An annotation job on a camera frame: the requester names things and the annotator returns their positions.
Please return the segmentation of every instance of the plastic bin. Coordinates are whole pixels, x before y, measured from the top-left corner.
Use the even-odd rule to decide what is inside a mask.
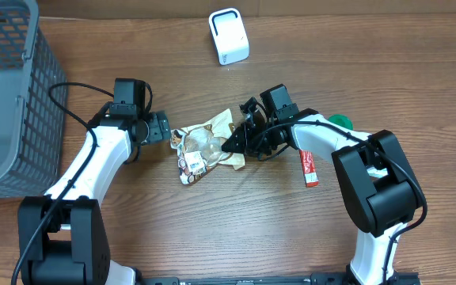
[[[39,195],[57,180],[64,114],[48,87],[66,81],[33,0],[0,0],[0,197]],[[67,88],[55,91],[63,105]]]

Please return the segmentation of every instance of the red object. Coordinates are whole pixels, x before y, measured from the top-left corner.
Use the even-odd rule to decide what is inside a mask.
[[[317,179],[313,154],[310,151],[300,150],[300,160],[302,161],[302,170],[306,180],[306,187],[318,186],[320,181]]]

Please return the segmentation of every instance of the table top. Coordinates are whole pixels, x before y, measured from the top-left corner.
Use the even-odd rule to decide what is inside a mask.
[[[201,124],[283,83],[299,108],[348,116],[356,130],[394,132],[429,214],[400,242],[395,268],[424,284],[456,283],[456,14],[244,19],[248,59],[219,66],[207,19],[55,21],[41,28],[71,82],[111,90],[139,78],[171,127]],[[109,98],[70,89],[84,120]],[[66,120],[63,171],[86,130]],[[162,143],[121,167],[102,205],[112,259],[144,276],[292,276],[340,272],[355,251],[333,167],[316,158],[305,188],[297,151],[183,186]],[[0,284],[18,258],[20,199],[0,199]]]

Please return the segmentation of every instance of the green lid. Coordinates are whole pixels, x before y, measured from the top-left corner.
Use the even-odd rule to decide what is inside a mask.
[[[329,122],[334,123],[341,127],[345,127],[348,130],[353,130],[353,123],[345,115],[341,115],[341,114],[333,115],[333,116],[329,117]]]

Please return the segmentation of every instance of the gray bin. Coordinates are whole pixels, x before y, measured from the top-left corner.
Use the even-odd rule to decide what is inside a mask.
[[[33,0],[0,0],[0,197],[38,195],[58,176],[65,116],[47,91],[66,76],[38,19]],[[67,88],[54,96],[65,105]]]

